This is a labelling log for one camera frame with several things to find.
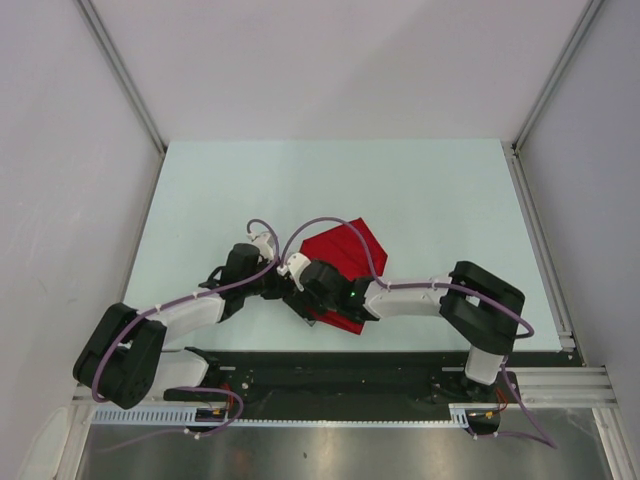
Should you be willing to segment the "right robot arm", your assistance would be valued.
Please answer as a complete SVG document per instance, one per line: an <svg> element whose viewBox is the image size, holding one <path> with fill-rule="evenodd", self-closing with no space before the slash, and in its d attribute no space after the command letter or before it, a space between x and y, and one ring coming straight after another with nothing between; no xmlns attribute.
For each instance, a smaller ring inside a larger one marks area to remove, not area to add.
<svg viewBox="0 0 640 480"><path fill-rule="evenodd" d="M496 391L524 325L524 293L469 261L457 262L445 276L404 283L375 276L350 280L329 263L298 254L277 273L289 288L285 299L311 322L330 314L350 327L401 316L446 320L470 344L461 388L473 401Z"/></svg>

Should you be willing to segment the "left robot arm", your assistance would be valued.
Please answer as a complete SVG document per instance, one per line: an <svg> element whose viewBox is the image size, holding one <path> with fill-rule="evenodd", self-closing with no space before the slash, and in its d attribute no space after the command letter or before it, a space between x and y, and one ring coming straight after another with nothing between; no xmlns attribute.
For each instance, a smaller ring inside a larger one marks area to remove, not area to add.
<svg viewBox="0 0 640 480"><path fill-rule="evenodd" d="M278 242L254 238L234 245L218 280L209 278L193 293L145 312L122 303L107 308L85 344L73 378L98 403L122 409L139 404L152 390L166 344L225 321L259 295L277 276Z"/></svg>

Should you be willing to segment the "red cloth napkin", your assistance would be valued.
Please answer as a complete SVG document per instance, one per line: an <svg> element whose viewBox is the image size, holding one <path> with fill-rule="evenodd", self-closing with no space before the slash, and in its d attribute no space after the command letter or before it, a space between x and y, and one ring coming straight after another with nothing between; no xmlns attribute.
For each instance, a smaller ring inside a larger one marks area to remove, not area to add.
<svg viewBox="0 0 640 480"><path fill-rule="evenodd" d="M371 254L375 272L382 276L388 255L362 218L349 222L363 237ZM367 256L357 235L345 225L339 225L325 232L305 239L299 249L310 260L321 260L336 267L348 280L369 276ZM354 335L360 335L363 324L357 324L342 314L321 313L317 308L307 308L312 318Z"/></svg>

